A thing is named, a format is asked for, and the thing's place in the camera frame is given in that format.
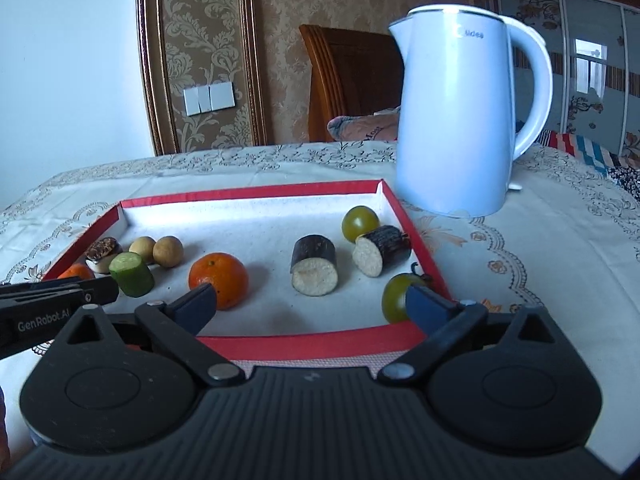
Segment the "orange mandarin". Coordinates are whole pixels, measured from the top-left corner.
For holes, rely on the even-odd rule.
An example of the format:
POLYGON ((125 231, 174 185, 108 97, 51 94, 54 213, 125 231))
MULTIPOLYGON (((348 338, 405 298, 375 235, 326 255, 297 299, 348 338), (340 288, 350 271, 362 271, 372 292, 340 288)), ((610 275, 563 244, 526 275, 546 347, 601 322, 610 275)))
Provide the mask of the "orange mandarin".
POLYGON ((79 278, 80 280, 92 280, 96 276, 85 263, 74 263, 65 270, 60 278, 79 278))
POLYGON ((211 284, 216 292, 216 308, 229 310, 240 304, 248 294, 250 278, 244 264, 226 252, 211 252, 190 267, 190 289, 211 284))

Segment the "brown speckled fruit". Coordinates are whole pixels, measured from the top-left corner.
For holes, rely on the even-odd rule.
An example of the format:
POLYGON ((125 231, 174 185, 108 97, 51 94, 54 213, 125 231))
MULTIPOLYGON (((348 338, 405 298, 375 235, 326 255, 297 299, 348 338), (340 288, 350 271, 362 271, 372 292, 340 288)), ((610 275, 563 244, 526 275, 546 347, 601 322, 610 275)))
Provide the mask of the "brown speckled fruit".
POLYGON ((97 274, 109 274, 112 260, 122 252, 115 237, 107 236, 93 242, 86 251, 86 265, 97 274))

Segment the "green tomato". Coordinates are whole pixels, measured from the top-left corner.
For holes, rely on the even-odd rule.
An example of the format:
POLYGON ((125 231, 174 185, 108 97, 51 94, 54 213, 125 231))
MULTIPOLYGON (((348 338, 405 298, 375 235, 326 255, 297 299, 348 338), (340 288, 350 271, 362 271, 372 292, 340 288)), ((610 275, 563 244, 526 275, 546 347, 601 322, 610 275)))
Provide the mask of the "green tomato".
POLYGON ((343 217, 342 233, 349 242, 353 243, 358 236, 374 231, 380 226, 380 219, 374 210, 367 206, 352 207, 343 217))
POLYGON ((384 318, 390 324, 408 321, 406 293, 411 285, 431 286, 432 278, 427 274, 401 273, 393 276, 385 285, 381 299, 384 318))

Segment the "tan longan fruit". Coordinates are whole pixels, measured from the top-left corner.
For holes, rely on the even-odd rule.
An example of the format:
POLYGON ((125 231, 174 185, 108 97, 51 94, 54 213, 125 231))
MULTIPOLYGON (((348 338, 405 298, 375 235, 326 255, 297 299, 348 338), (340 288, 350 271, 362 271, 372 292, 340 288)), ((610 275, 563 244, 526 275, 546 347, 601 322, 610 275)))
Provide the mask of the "tan longan fruit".
POLYGON ((153 264, 154 238, 150 236, 137 237, 130 245, 129 251, 139 255, 145 264, 153 264))

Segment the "red tray white lining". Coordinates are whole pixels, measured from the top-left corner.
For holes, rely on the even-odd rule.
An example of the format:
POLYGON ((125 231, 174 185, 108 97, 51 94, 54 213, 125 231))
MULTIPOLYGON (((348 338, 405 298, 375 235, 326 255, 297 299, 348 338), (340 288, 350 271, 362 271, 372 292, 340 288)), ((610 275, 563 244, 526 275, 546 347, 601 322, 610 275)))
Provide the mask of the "red tray white lining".
POLYGON ((396 273, 413 266, 434 289, 449 294, 418 230, 383 180, 335 181, 230 188, 123 200, 61 252, 45 277, 57 278, 88 246, 112 236, 127 247, 138 236, 178 237, 184 257, 175 269, 152 270, 152 299, 171 301, 188 291, 192 264, 210 252, 238 258, 250 276, 250 293, 238 306, 216 314, 201 330, 204 344, 232 361, 340 360, 406 351, 424 339, 414 324, 387 324, 382 292, 396 273), (411 254, 368 278, 352 262, 352 244, 342 234, 344 215, 368 206, 386 226, 410 240, 411 254), (323 297, 307 297, 291 285, 296 240, 321 234, 332 240, 340 282, 323 297))

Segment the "floral lace tablecloth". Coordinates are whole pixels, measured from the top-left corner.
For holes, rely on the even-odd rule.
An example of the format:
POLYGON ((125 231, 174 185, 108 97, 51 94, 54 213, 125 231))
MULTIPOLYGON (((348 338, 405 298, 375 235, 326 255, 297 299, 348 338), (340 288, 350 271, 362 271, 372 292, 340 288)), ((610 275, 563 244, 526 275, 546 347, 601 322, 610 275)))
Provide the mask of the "floral lace tablecloth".
MULTIPOLYGON (((1 211, 1 277, 37 281, 99 214, 127 198, 341 180, 390 180, 384 142, 227 148, 80 168, 38 179, 1 211)), ((576 158, 534 146, 518 190, 487 218, 410 217, 453 294, 494 310, 544 304, 596 376, 590 448, 615 470, 639 454, 639 205, 576 158)))

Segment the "patterned pillow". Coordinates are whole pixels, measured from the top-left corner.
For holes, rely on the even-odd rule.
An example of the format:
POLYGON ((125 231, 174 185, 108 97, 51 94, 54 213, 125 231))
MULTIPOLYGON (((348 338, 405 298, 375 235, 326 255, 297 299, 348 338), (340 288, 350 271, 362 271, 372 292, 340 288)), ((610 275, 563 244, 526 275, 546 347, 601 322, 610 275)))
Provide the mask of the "patterned pillow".
POLYGON ((398 137, 399 108, 386 108, 367 116, 337 116, 326 128, 338 142, 396 141, 398 137))

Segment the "colourful striped blanket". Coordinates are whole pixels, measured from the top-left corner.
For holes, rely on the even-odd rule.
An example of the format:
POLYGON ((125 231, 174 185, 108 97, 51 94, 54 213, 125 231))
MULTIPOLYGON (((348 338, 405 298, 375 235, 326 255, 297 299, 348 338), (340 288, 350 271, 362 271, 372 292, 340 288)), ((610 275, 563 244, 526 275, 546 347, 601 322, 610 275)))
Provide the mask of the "colourful striped blanket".
POLYGON ((608 178, 635 200, 639 200, 639 135, 626 133, 622 154, 601 148, 599 144, 573 133, 544 130, 536 142, 574 156, 608 178))

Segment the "white electric kettle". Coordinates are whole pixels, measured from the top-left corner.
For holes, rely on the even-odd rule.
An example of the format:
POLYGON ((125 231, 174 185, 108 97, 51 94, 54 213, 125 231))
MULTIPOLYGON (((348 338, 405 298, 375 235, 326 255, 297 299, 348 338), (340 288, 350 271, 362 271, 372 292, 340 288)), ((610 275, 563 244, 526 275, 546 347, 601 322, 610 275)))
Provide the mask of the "white electric kettle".
POLYGON ((514 160, 549 117, 544 38, 514 18, 428 4, 390 24, 402 62, 396 192, 449 217, 483 217, 506 201, 514 160))

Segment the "brown wooden headboard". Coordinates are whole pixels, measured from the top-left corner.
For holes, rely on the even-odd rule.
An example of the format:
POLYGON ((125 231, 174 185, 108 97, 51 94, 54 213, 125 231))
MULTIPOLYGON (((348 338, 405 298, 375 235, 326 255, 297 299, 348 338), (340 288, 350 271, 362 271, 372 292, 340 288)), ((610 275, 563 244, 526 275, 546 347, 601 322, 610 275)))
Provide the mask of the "brown wooden headboard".
POLYGON ((307 133, 330 142, 337 116, 367 116, 400 104, 404 62, 389 34, 299 26, 311 62, 307 133))

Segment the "gold framed wallpaper panel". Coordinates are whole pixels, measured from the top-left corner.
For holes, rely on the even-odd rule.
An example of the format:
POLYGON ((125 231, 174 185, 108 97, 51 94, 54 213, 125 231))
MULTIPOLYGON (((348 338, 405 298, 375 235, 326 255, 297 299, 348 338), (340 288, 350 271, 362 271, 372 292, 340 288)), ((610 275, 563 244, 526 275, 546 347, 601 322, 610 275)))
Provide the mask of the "gold framed wallpaper panel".
POLYGON ((137 0, 140 64, 156 154, 272 143, 259 0, 137 0), (233 86, 234 107, 191 115, 183 93, 233 86))

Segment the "floral glass wardrobe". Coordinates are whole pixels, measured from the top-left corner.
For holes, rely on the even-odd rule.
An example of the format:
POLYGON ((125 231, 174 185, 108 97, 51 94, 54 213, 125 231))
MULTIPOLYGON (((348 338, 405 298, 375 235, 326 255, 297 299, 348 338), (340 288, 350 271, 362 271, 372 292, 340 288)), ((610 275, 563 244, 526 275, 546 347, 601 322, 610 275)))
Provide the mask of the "floral glass wardrobe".
POLYGON ((639 10, 608 0, 497 0, 497 9, 546 42, 553 86, 544 130, 637 159, 639 10))

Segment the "white wall switch panel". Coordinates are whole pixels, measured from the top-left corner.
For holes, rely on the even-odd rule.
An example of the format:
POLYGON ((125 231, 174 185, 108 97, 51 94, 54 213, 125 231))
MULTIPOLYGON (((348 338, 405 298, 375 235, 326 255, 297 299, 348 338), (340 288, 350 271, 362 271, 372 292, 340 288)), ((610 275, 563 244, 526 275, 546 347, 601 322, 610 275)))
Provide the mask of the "white wall switch panel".
POLYGON ((185 88, 182 94, 186 116, 228 110, 228 108, 236 105, 234 87, 231 81, 185 88))

